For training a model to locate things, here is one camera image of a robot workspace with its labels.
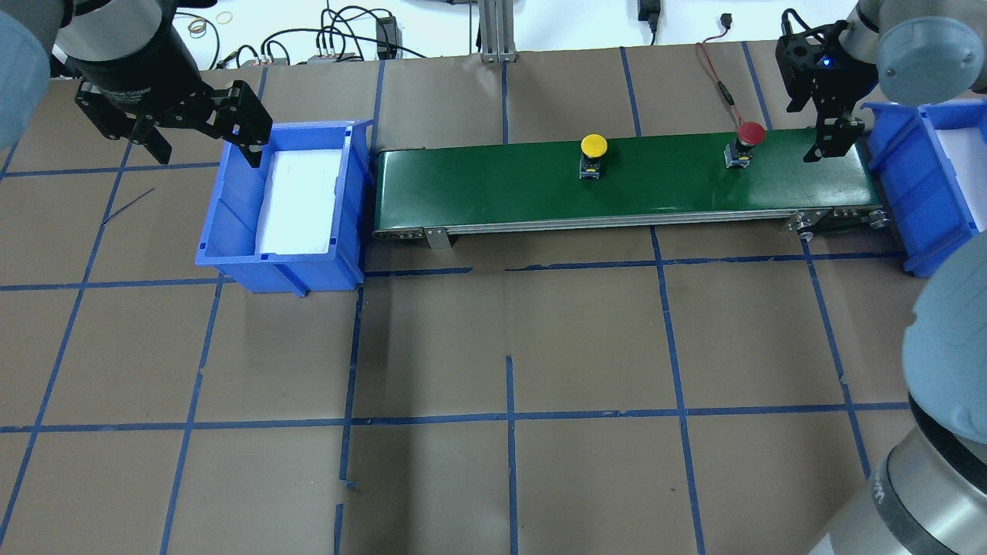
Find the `metal post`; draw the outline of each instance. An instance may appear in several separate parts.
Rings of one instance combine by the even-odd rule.
[[[480,58],[487,63],[517,60],[514,49],[514,1],[480,1]]]

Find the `white background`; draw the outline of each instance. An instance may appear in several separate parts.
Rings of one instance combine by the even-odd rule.
[[[781,13],[796,8],[810,25],[832,23],[850,14],[855,0],[662,0],[658,44],[695,42],[718,35],[720,14],[733,15],[733,29],[724,40],[776,40],[781,33]],[[331,0],[337,10],[348,5]],[[404,46],[422,54],[456,56],[474,49],[478,8],[473,5],[473,28],[469,4],[448,5],[431,0],[367,0],[364,8],[387,8],[394,12],[402,30]],[[243,43],[259,47],[277,31],[295,27],[319,27],[325,0],[220,0],[215,8],[193,11],[215,23],[223,11],[233,20],[217,25],[220,58]],[[515,0],[514,41],[523,50],[577,50],[648,44],[647,23],[639,23],[638,0]],[[189,18],[176,18],[175,27],[204,68],[215,51],[212,31],[192,39]],[[357,35],[375,38],[373,20],[351,23]],[[290,50],[292,63],[315,55],[315,34],[297,33],[278,38]],[[372,43],[364,43],[367,59],[376,57]]]

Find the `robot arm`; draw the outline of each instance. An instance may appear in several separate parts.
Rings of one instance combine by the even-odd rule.
[[[775,57],[792,98],[788,111],[800,112],[809,99],[816,107],[805,162],[847,153],[864,131],[854,106],[878,82],[890,100],[908,105],[966,89],[987,93],[987,0],[861,0],[846,20],[813,29],[786,10],[782,27]]]
[[[260,166],[270,115],[246,82],[217,90],[202,81],[172,27],[177,7],[176,0],[0,0],[0,16],[34,35],[45,68],[52,39],[72,58],[85,77],[75,102],[107,139],[125,137],[167,164],[172,148],[157,127],[191,128],[236,144]]]

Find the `plug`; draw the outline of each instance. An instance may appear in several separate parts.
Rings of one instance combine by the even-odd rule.
[[[661,16],[661,0],[638,0],[638,21],[647,21],[650,25],[654,20],[657,26],[659,16]]]

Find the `red cap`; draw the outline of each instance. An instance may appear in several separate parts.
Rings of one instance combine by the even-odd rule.
[[[755,146],[764,142],[766,134],[767,131],[764,130],[764,127],[760,123],[756,121],[745,121],[740,125],[737,138],[744,144]]]

